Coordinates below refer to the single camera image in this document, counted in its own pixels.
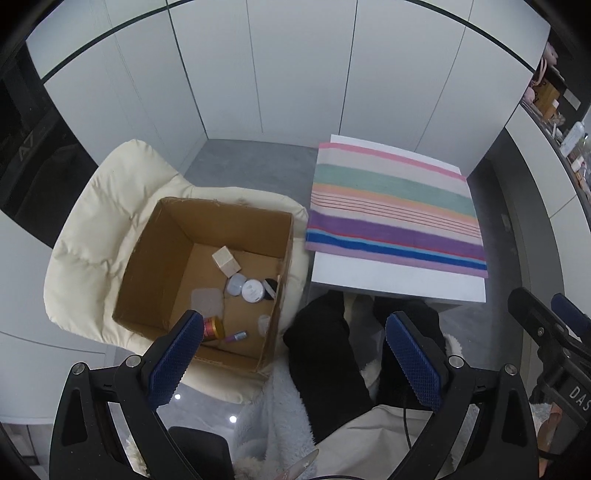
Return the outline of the blue purple small tube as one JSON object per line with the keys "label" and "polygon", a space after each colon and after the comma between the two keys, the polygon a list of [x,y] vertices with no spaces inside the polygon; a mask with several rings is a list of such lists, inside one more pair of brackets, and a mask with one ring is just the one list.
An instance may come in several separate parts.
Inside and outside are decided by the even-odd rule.
{"label": "blue purple small tube", "polygon": [[235,342],[243,341],[243,340],[247,339],[248,337],[249,337],[249,333],[247,333],[246,331],[239,331],[239,332],[235,332],[231,335],[228,335],[228,337],[225,337],[223,339],[223,341],[225,343],[235,343]]}

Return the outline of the grey fluffy blanket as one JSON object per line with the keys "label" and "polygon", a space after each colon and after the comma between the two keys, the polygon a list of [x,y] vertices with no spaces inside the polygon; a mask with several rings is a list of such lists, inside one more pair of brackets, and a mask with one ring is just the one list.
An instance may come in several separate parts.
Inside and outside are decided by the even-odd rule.
{"label": "grey fluffy blanket", "polygon": [[242,409],[230,448],[236,479],[308,479],[318,449],[287,358],[273,362],[262,392]]}

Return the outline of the white table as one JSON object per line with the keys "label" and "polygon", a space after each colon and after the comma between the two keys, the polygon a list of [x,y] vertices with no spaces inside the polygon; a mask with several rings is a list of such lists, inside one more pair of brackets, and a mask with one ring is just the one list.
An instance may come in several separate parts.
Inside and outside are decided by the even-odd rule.
{"label": "white table", "polygon": [[[407,151],[397,147],[339,135],[334,135],[329,140],[329,142],[335,141],[358,146],[370,146],[384,151]],[[416,156],[428,157],[415,152],[411,153]],[[456,166],[431,157],[428,158],[461,173]],[[479,278],[332,254],[317,252],[314,252],[314,254],[315,260],[314,266],[312,266],[311,280],[315,284],[374,294],[421,297],[448,303],[483,303],[486,300],[486,280],[488,275],[485,278]]]}

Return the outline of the white round compact case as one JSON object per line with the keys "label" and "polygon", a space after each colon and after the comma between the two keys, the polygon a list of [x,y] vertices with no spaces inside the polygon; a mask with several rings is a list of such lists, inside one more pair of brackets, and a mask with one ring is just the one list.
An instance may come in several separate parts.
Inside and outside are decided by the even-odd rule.
{"label": "white round compact case", "polygon": [[256,304],[266,296],[263,283],[256,279],[246,280],[242,285],[242,299],[247,303]]}

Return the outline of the beige cardboard cosmetic box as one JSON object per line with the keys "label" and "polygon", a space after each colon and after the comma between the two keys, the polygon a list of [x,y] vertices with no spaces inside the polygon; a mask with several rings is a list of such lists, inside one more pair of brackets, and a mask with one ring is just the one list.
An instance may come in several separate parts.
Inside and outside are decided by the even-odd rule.
{"label": "beige cardboard cosmetic box", "polygon": [[212,260],[216,267],[226,278],[231,278],[236,273],[242,270],[242,266],[239,265],[238,260],[232,255],[228,247],[223,246],[212,253]]}

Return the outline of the translucent square plastic lid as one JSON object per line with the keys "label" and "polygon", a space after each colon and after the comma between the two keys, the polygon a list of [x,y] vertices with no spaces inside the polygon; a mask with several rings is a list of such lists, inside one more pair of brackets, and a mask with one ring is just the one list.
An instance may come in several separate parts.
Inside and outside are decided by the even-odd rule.
{"label": "translucent square plastic lid", "polygon": [[223,317],[224,298],[217,288],[197,288],[191,292],[190,307],[203,318]]}

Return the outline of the shelf with clutter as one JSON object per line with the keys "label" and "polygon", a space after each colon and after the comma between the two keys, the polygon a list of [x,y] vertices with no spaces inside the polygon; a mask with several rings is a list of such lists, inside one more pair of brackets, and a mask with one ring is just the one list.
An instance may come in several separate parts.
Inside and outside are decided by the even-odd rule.
{"label": "shelf with clutter", "polygon": [[590,109],[589,55],[580,48],[570,48],[558,36],[551,34],[524,99],[542,115],[556,100],[558,106],[552,119],[562,137],[578,121],[590,132],[590,121],[585,120]]}

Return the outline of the striped colourful cloth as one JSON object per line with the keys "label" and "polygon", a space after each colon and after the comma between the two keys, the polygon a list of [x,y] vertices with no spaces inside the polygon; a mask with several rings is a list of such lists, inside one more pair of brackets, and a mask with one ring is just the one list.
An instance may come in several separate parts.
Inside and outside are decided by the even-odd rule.
{"label": "striped colourful cloth", "polygon": [[485,278],[466,178],[428,157],[322,143],[305,245],[317,253]]}

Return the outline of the red gold tin can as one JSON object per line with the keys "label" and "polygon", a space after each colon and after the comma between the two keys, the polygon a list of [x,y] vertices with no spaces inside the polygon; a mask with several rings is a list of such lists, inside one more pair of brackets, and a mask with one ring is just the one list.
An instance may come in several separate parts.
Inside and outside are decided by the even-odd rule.
{"label": "red gold tin can", "polygon": [[223,322],[217,316],[204,318],[204,342],[219,341],[225,337]]}

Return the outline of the brown cardboard box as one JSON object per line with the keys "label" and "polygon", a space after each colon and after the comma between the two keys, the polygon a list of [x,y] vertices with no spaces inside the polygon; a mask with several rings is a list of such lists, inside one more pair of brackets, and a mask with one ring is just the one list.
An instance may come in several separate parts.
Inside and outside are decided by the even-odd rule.
{"label": "brown cardboard box", "polygon": [[[149,340],[164,335],[190,310],[194,289],[225,289],[228,278],[211,255],[226,246],[246,278],[273,278],[279,283],[279,292],[276,299],[256,304],[226,295],[221,318],[225,333],[246,331],[249,337],[233,344],[206,342],[195,359],[236,371],[260,372],[273,357],[293,242],[294,217],[290,213],[201,199],[163,198],[132,250],[112,317]],[[257,319],[262,315],[271,318],[266,337],[257,330]]]}

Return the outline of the clear bottle pink cap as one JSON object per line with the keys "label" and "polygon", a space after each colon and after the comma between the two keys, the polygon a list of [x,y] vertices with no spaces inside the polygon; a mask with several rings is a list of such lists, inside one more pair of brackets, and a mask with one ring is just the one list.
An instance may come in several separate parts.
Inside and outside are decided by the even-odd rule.
{"label": "clear bottle pink cap", "polygon": [[257,330],[260,336],[266,337],[267,332],[270,330],[270,320],[270,315],[262,315],[257,319]]}

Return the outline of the black trousers leg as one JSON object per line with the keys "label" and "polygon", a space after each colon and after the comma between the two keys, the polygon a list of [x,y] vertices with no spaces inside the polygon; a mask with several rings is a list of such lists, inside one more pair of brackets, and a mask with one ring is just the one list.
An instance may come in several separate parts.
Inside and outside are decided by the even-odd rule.
{"label": "black trousers leg", "polygon": [[301,309],[284,332],[283,343],[291,380],[317,443],[377,405],[427,409],[388,344],[383,345],[378,392],[370,396],[349,342],[342,291],[331,290]]}

